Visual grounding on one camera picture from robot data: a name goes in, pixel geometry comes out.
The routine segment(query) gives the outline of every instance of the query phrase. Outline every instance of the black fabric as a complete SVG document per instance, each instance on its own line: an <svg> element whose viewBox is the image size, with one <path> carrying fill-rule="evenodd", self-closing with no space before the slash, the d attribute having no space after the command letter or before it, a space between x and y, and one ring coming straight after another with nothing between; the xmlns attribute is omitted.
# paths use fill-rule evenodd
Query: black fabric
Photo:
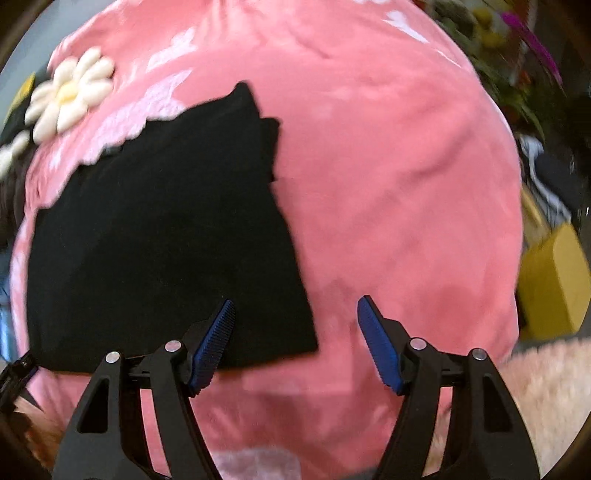
<svg viewBox="0 0 591 480"><path fill-rule="evenodd" d="M586 196L584 180L570 172L569 166L549 153L535 159L535 173L573 215L583 206Z"/></svg>
<svg viewBox="0 0 591 480"><path fill-rule="evenodd" d="M39 364L91 372L111 350L152 352L222 297L237 308L222 367L315 351L269 189L277 134L239 83L79 167L35 226L27 317Z"/></svg>
<svg viewBox="0 0 591 480"><path fill-rule="evenodd" d="M34 125L28 127L25 125L25 112L31 103L33 90L49 78L46 65L35 74L31 91L8 115L6 123L4 123L2 132L0 132L0 145L11 143L14 137L23 130L29 130L31 137L33 136ZM0 181L0 248L5 248L13 242L24 217L25 180L36 151L37 146L31 139L26 150L13 161L6 177Z"/></svg>

